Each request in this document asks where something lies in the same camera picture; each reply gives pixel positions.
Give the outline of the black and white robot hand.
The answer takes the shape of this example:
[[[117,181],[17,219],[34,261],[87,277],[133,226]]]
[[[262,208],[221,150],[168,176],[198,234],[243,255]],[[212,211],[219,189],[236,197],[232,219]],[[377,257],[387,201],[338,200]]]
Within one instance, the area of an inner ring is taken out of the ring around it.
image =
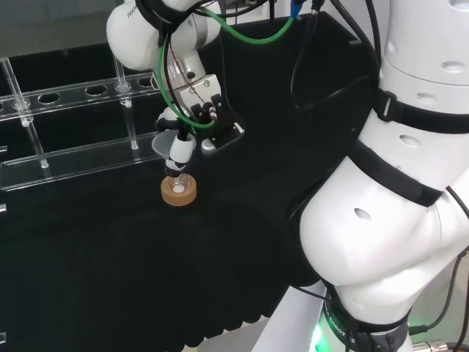
[[[170,102],[155,122],[158,136],[152,147],[165,159],[165,173],[179,177],[189,164],[193,151],[212,155],[237,141],[245,133],[245,124],[230,109],[214,74],[168,91],[163,76],[153,75],[166,102]]]

